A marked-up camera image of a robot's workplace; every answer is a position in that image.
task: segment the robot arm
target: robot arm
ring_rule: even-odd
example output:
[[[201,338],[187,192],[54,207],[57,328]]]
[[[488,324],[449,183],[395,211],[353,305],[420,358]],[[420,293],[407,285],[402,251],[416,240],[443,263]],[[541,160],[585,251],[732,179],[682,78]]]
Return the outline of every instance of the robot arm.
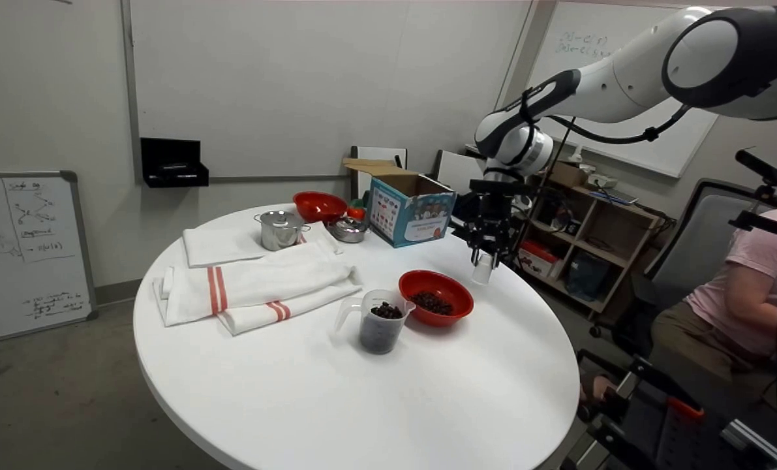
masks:
[[[614,123],[669,97],[684,106],[743,119],[777,119],[777,7],[684,8],[609,57],[559,72],[478,125],[487,158],[480,216],[469,224],[472,262],[484,243],[495,266],[508,250],[510,205],[517,187],[549,161],[553,140],[536,125],[544,116]]]

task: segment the red bowl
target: red bowl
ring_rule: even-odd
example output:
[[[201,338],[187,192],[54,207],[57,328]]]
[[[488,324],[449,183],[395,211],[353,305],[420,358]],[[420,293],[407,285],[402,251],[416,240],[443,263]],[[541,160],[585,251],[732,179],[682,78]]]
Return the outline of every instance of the red bowl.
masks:
[[[451,304],[454,312],[454,315],[439,315],[422,307],[415,307],[412,310],[412,316],[430,326],[451,326],[469,315],[472,307],[475,306],[469,291],[451,277],[423,270],[409,271],[400,276],[400,294],[405,300],[412,302],[412,295],[423,291],[431,292],[440,300]]]
[[[316,191],[304,191],[292,197],[296,210],[307,223],[332,222],[344,215],[347,202],[337,196]]]

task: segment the plastic measuring cup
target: plastic measuring cup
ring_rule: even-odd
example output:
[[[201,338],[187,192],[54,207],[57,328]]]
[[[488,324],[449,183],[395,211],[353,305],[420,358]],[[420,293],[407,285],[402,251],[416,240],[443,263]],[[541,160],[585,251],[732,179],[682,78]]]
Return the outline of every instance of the plastic measuring cup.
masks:
[[[403,313],[399,319],[385,319],[371,313],[373,307],[382,306],[388,302],[389,306],[395,306]],[[394,349],[397,338],[403,330],[408,314],[414,309],[412,302],[406,301],[399,292],[390,290],[372,290],[363,298],[345,298],[339,309],[339,316],[335,324],[335,331],[341,330],[344,321],[351,312],[359,312],[362,320],[359,323],[359,342],[366,351],[373,354],[386,354]]]

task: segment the red stripe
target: red stripe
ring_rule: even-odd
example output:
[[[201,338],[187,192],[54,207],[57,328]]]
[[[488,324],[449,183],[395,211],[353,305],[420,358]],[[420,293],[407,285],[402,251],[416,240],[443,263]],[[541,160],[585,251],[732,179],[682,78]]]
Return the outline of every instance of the red stripe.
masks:
[[[281,319],[284,319],[284,312],[278,309],[278,306],[275,305],[275,302],[267,302],[266,306],[270,307],[272,310],[275,310],[275,314],[278,315],[278,319],[276,322],[281,321]]]
[[[226,298],[226,286],[223,283],[223,270],[217,267],[217,286],[221,288],[221,312],[225,312],[229,307],[229,300]]]
[[[217,288],[215,287],[215,270],[208,268],[209,273],[209,297],[211,298],[211,314],[217,315]]]
[[[290,312],[290,307],[287,307],[286,305],[282,304],[280,300],[275,300],[273,303],[276,304],[276,306],[281,307],[281,309],[284,309],[284,319],[290,318],[290,314],[292,313]]]

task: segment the shelving unit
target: shelving unit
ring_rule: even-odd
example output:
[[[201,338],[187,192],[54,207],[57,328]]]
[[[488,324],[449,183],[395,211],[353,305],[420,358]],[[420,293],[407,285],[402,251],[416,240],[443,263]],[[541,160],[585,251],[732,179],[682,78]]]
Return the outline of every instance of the shelving unit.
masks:
[[[519,271],[588,307],[591,315],[599,315],[611,302],[618,286],[662,220],[637,206],[626,206],[592,196],[591,190],[584,187],[564,187],[552,181],[546,184],[566,193],[567,205],[582,225],[576,236],[553,230],[549,224],[538,220],[543,215],[546,199],[540,197],[535,200],[536,210],[531,214],[525,238],[550,246],[557,253],[564,251],[564,256],[560,257],[563,267],[555,277],[540,276],[531,270]],[[611,264],[596,300],[576,297],[566,288],[568,268],[580,250]]]

